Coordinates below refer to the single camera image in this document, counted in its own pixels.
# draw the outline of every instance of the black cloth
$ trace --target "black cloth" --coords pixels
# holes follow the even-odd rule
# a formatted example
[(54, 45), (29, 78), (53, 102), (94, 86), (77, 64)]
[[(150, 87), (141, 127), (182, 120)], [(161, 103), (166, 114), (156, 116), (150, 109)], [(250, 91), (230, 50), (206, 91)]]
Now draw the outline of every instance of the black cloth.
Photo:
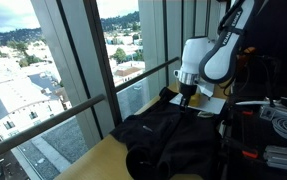
[(210, 118), (188, 109), (181, 114), (169, 101), (177, 95), (164, 88), (160, 100), (140, 115), (131, 115), (111, 135), (128, 149), (126, 165), (134, 179), (169, 179), (198, 174), (212, 179), (219, 134)]

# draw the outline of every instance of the sky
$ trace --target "sky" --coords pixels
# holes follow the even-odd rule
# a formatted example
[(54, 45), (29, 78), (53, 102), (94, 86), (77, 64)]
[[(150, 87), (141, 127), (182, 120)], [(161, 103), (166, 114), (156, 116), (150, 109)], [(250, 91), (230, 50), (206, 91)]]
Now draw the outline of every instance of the sky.
[[(97, 0), (97, 5), (101, 18), (138, 11), (138, 0)], [(0, 0), (0, 32), (38, 27), (30, 0)]]

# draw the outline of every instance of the green tree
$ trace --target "green tree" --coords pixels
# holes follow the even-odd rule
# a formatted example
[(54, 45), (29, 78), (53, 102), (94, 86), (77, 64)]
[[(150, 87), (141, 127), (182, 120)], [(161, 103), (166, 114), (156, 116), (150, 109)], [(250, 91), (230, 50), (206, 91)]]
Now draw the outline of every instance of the green tree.
[(134, 34), (134, 35), (132, 36), (133, 43), (134, 43), (134, 40), (137, 40), (137, 39), (139, 39), (139, 38), (140, 38), (140, 36), (139, 36), (138, 34)]
[(122, 48), (117, 48), (115, 54), (112, 56), (116, 59), (117, 63), (122, 63), (126, 59), (126, 54)]
[(12, 49), (16, 49), (16, 42), (15, 41), (8, 41), (6, 44), (7, 44), (7, 47), (10, 47)]
[(38, 63), (38, 62), (41, 62), (41, 61), (42, 61), (40, 58), (35, 57), (35, 56), (28, 56), (28, 57), (26, 58), (26, 60), (27, 60), (27, 62), (28, 62), (29, 65), (30, 65), (30, 64), (33, 64), (33, 63)]
[(129, 30), (125, 30), (124, 31), (124, 36), (130, 36), (130, 31)]
[(144, 61), (143, 53), (139, 50), (135, 51), (136, 57), (134, 58), (136, 61)]
[(23, 53), (25, 57), (29, 57), (29, 55), (26, 53), (27, 45), (24, 42), (18, 42), (16, 43), (16, 50)]
[(19, 65), (20, 65), (20, 67), (27, 67), (27, 66), (29, 66), (29, 63), (28, 63), (27, 60), (24, 58), (24, 59), (21, 59), (21, 60), (20, 60)]
[(133, 26), (132, 26), (132, 30), (133, 31), (138, 31), (139, 30), (139, 25), (137, 25), (137, 23), (135, 22), (135, 23), (133, 23)]
[(26, 50), (28, 50), (27, 45), (24, 42), (8, 41), (7, 46), (13, 49), (16, 49), (20, 53), (24, 54), (26, 58), (29, 57)]
[(62, 80), (60, 81), (60, 86), (64, 87), (64, 84), (63, 84)]

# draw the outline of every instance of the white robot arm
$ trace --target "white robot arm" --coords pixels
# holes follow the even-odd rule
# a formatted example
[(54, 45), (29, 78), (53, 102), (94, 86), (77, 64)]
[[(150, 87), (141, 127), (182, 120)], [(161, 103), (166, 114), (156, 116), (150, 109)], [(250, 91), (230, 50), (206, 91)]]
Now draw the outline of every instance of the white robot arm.
[(218, 28), (215, 45), (207, 38), (188, 39), (184, 46), (182, 66), (174, 71), (180, 81), (181, 109), (185, 111), (190, 97), (195, 94), (200, 79), (219, 84), (230, 79), (235, 72), (236, 56), (244, 31), (258, 6), (256, 0), (239, 0), (224, 16)]

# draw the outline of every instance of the handrail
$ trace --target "handrail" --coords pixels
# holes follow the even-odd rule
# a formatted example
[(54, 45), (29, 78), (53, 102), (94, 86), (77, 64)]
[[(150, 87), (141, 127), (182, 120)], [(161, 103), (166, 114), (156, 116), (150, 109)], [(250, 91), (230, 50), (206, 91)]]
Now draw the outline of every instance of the handrail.
[(100, 94), (0, 142), (0, 155), (104, 100)]
[(155, 67), (155, 68), (153, 68), (151, 70), (146, 71), (145, 73), (143, 73), (143, 74), (141, 74), (141, 75), (139, 75), (139, 76), (137, 76), (137, 77), (135, 77), (135, 78), (133, 78), (133, 79), (121, 84), (121, 85), (119, 85), (119, 86), (116, 86), (115, 87), (116, 92), (119, 92), (119, 91), (127, 88), (128, 86), (130, 86), (130, 85), (138, 82), (139, 80), (141, 80), (141, 79), (143, 79), (143, 78), (155, 73), (156, 71), (158, 71), (158, 70), (160, 70), (160, 69), (162, 69), (162, 68), (164, 68), (164, 67), (166, 67), (166, 66), (168, 66), (168, 65), (170, 65), (172, 63), (174, 63), (175, 61), (177, 61), (179, 59), (180, 58), (175, 57), (175, 58), (173, 58), (173, 59), (171, 59), (169, 61), (166, 61), (165, 63), (163, 63), (163, 64), (161, 64), (161, 65), (159, 65), (159, 66), (157, 66), (157, 67)]

